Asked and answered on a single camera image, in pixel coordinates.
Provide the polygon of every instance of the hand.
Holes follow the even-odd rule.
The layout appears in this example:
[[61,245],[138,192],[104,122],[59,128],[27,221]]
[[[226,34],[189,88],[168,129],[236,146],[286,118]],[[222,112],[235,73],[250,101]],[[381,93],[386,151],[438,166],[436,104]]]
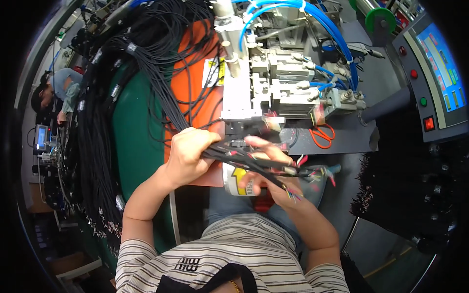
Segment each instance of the hand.
[[57,115],[57,124],[62,124],[62,122],[67,121],[67,114],[60,111]]
[[[244,138],[245,142],[253,147],[261,148],[261,153],[252,154],[254,157],[263,158],[263,159],[270,159],[277,162],[284,162],[290,163],[293,162],[293,159],[289,156],[285,155],[281,149],[274,146],[272,143],[268,142],[257,136],[247,136]],[[277,176],[277,179],[280,180],[287,188],[292,189],[296,192],[296,194],[300,195],[303,194],[300,187],[300,181],[297,177],[282,177]],[[286,193],[286,191],[277,185],[273,184],[269,180],[267,180],[264,176],[259,175],[255,172],[247,172],[246,175],[243,176],[241,181],[239,182],[240,188],[245,188],[249,181],[253,180],[252,190],[255,195],[259,195],[261,192],[261,183],[265,182],[267,184],[267,188],[269,189],[273,200],[276,204],[281,206],[282,208],[293,208],[298,201],[294,202],[293,199],[290,199]]]
[[169,160],[163,165],[173,189],[205,174],[214,159],[200,158],[209,145],[221,140],[217,133],[189,127],[173,136]]

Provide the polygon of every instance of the green workbench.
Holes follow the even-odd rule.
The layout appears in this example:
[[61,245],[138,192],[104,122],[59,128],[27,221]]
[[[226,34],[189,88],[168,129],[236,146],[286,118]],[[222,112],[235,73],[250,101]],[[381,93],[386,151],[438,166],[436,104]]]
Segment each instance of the green workbench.
[[[121,66],[116,73],[111,82],[111,90],[126,69],[127,66]],[[161,123],[151,119],[148,115],[147,101],[154,98],[150,95],[148,79],[143,73],[137,73],[122,90],[113,115],[112,126],[115,141],[113,156],[117,158],[117,167],[113,166],[113,169],[119,172],[120,187],[125,202],[129,200],[140,183],[155,173],[164,163],[163,143],[155,141],[149,134],[151,131],[154,137],[163,136]],[[154,108],[155,113],[161,114],[159,103],[155,103]],[[87,238],[94,239],[95,249],[93,250],[97,250],[103,264],[114,274],[117,259],[107,248],[106,239],[92,237],[92,229],[85,222],[80,227],[83,232],[90,235]],[[166,197],[153,219],[153,232],[155,249],[158,253],[176,246],[169,197]]]

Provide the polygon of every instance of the orange scissors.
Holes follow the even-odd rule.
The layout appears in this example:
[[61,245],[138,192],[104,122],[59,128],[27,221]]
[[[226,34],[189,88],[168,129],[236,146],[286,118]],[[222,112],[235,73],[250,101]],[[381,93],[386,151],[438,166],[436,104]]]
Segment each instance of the orange scissors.
[[[331,131],[332,131],[332,136],[329,136],[327,133],[325,133],[324,131],[322,131],[319,127],[321,126],[326,126],[328,127]],[[314,143],[322,148],[322,149],[328,149],[331,147],[332,145],[332,140],[335,138],[335,132],[334,132],[334,129],[329,125],[329,124],[323,124],[323,125],[319,125],[319,126],[315,126],[314,127],[314,130],[311,130],[310,129],[310,133],[311,133],[311,137],[313,138],[313,141]],[[315,135],[321,137],[321,138],[324,138],[325,140],[327,140],[329,142],[329,144],[327,146],[323,146],[321,144],[319,144],[317,141],[316,141],[316,138],[315,138]]]

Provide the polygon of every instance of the gold bracelet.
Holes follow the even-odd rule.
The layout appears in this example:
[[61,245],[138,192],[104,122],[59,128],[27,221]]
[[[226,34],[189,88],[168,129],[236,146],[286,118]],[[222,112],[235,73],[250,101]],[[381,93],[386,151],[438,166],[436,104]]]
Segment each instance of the gold bracelet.
[[233,284],[234,288],[236,289],[236,293],[241,293],[241,290],[239,290],[238,285],[233,280],[230,280],[230,282]]

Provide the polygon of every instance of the dark hair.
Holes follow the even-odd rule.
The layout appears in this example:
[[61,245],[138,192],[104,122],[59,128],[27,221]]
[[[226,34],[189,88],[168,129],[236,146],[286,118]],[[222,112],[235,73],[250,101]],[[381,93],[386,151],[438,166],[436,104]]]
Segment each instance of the dark hair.
[[45,89],[47,89],[47,79],[49,77],[50,71],[45,71],[44,74],[41,76],[41,83],[40,85],[34,90],[31,96],[31,108],[34,112],[39,113],[41,112],[41,102],[42,97],[39,96],[39,93]]

